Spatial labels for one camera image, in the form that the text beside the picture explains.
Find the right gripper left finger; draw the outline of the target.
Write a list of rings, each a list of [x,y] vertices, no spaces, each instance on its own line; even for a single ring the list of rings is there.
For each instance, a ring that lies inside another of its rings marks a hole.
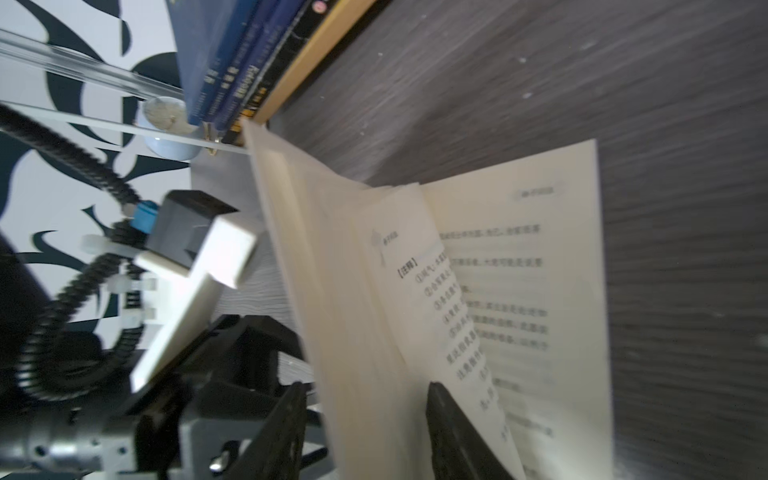
[[[300,477],[307,418],[307,394],[294,382],[266,418],[224,479],[292,479]]]

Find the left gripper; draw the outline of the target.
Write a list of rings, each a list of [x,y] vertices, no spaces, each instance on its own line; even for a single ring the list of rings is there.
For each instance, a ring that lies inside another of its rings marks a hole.
[[[266,316],[220,318],[140,391],[121,372],[83,397],[1,400],[5,479],[224,479],[290,385],[281,355],[297,334]],[[298,479],[330,470],[319,413],[310,407]]]

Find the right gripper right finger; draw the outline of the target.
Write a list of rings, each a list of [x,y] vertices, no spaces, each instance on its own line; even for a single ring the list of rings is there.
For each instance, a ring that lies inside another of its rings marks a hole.
[[[512,480],[447,388],[431,382],[426,420],[437,480]]]

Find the navy book yellow label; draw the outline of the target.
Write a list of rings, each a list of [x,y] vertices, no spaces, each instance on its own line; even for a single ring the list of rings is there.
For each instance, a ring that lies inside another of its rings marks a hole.
[[[214,117],[213,126],[219,133],[229,129],[236,114],[242,108],[245,95],[255,83],[261,69],[277,47],[284,33],[306,4],[305,1],[273,1],[268,15],[262,22],[259,36],[248,50],[228,94]]]

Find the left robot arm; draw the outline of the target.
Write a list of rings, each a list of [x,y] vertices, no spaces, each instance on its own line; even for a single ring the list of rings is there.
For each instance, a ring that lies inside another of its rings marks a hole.
[[[184,160],[79,147],[1,110],[1,466],[34,479],[318,479],[296,334],[215,316],[256,251]]]

